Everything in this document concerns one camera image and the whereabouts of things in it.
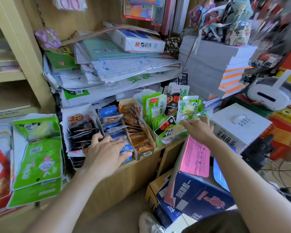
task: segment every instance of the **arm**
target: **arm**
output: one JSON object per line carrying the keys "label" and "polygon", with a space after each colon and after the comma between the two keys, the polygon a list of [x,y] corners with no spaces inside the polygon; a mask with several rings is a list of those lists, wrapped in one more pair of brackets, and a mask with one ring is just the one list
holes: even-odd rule
{"label": "arm", "polygon": [[110,136],[103,138],[95,134],[88,150],[83,167],[76,172],[66,188],[36,218],[26,233],[72,232],[82,209],[97,184],[111,176],[120,164],[132,155],[131,152],[119,155],[126,142],[114,141]]}
{"label": "arm", "polygon": [[291,232],[291,203],[213,134],[209,118],[202,119],[182,124],[216,158],[249,231]]}

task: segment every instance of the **white box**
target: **white box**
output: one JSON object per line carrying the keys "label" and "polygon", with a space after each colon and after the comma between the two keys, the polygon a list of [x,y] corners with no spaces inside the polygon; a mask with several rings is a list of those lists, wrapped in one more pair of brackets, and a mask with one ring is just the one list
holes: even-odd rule
{"label": "white box", "polygon": [[241,154],[265,129],[271,121],[235,103],[211,117],[213,133]]}
{"label": "white box", "polygon": [[[104,28],[111,28],[116,24],[103,21]],[[129,52],[164,52],[165,42],[150,33],[132,30],[119,29],[107,32],[112,40],[124,51]]]}

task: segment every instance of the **sneaker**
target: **sneaker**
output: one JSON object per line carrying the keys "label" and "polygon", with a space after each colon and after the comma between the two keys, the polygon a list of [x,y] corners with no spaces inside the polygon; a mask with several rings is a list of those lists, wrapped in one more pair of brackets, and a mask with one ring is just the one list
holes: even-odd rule
{"label": "sneaker", "polygon": [[140,233],[167,233],[156,218],[149,212],[143,212],[139,217]]}

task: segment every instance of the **stack of paper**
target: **stack of paper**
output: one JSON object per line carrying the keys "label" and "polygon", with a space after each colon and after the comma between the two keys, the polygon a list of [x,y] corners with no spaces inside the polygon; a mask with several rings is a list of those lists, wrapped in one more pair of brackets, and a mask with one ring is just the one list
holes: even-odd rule
{"label": "stack of paper", "polygon": [[244,88],[240,79],[245,69],[250,68],[249,61],[256,46],[228,46],[216,41],[201,40],[197,53],[189,52],[195,36],[185,36],[180,47],[179,60],[189,73],[188,85],[205,99],[225,98]]}
{"label": "stack of paper", "polygon": [[181,62],[172,56],[126,52],[106,33],[72,43],[71,48],[47,51],[43,67],[64,108],[86,103],[102,106],[115,100],[116,94],[176,78],[181,72]]}

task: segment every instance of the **hand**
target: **hand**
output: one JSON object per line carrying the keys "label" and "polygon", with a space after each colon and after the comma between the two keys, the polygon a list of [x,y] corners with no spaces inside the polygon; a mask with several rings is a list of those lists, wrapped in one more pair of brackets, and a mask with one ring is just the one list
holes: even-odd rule
{"label": "hand", "polygon": [[120,150],[126,145],[126,141],[116,140],[110,136],[103,138],[100,133],[93,135],[92,144],[88,149],[83,170],[94,173],[95,177],[103,180],[111,176],[115,170],[132,156],[132,152],[125,152],[120,155]]}
{"label": "hand", "polygon": [[218,139],[213,133],[213,126],[210,125],[209,117],[199,116],[201,120],[182,120],[182,125],[189,131],[195,141],[211,146],[213,141]]}

